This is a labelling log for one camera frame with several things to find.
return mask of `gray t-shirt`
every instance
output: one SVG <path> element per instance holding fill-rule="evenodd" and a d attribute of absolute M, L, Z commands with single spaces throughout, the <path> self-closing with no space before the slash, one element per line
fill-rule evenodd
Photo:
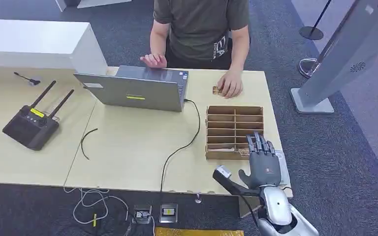
<path fill-rule="evenodd" d="M 227 51 L 228 30 L 249 23 L 249 0 L 155 0 L 154 19 L 171 23 L 170 47 L 183 59 L 211 60 Z"/>

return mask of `metal bolt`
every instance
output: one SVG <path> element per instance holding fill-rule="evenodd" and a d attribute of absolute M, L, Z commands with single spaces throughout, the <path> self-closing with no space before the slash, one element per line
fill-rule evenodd
<path fill-rule="evenodd" d="M 197 194 L 196 194 L 195 202 L 198 203 L 198 204 L 199 204 L 199 203 L 202 203 L 201 193 L 197 193 Z"/>

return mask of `table leg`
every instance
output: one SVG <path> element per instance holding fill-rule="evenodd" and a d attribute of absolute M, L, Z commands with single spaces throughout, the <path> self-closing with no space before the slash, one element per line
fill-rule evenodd
<path fill-rule="evenodd" d="M 252 207 L 253 211 L 257 210 L 259 207 L 261 207 L 261 202 L 259 197 L 247 197 L 245 196 L 247 202 Z M 246 203 L 241 197 L 238 197 L 238 206 L 240 210 L 240 218 L 244 218 L 248 215 L 250 215 L 250 211 Z"/>

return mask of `robotic hand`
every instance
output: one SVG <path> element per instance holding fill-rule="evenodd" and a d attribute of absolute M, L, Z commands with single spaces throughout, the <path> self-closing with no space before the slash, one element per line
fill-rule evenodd
<path fill-rule="evenodd" d="M 248 176 L 243 170 L 238 172 L 248 189 L 231 181 L 231 172 L 225 166 L 218 166 L 213 178 L 232 195 L 259 196 L 263 200 L 257 222 L 263 236 L 318 236 L 318 231 L 289 204 L 286 194 L 278 187 L 281 169 L 272 143 L 257 132 L 254 132 L 254 139 L 253 142 L 247 135 L 251 174 Z"/>

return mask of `antenna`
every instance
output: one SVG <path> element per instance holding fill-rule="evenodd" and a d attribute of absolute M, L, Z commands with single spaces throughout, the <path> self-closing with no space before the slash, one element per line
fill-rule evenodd
<path fill-rule="evenodd" d="M 55 80 L 51 82 L 51 84 L 45 89 L 45 91 L 37 98 L 37 100 L 31 105 L 31 108 L 34 108 L 42 99 L 43 97 L 48 93 L 48 91 L 53 87 L 53 85 L 56 83 Z"/>
<path fill-rule="evenodd" d="M 67 95 L 66 97 L 63 98 L 63 100 L 59 103 L 59 105 L 53 110 L 53 112 L 48 116 L 48 118 L 53 118 L 53 116 L 60 110 L 60 108 L 62 107 L 62 105 L 67 101 L 67 99 L 71 96 L 71 94 L 74 92 L 74 89 L 72 89 Z"/>

